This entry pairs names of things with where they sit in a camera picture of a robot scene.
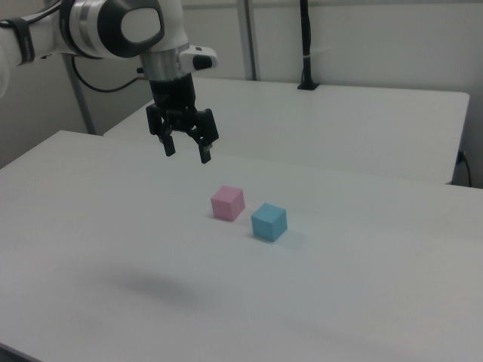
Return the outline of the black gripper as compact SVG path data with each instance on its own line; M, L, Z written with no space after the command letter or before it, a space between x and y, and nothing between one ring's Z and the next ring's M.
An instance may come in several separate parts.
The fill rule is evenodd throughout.
M211 148L219 139L213 112L197 111L192 75L188 74L169 81L149 82L154 103L146 107L149 132L157 136L170 157L175 152L171 133L186 131L198 145L201 163L211 160Z

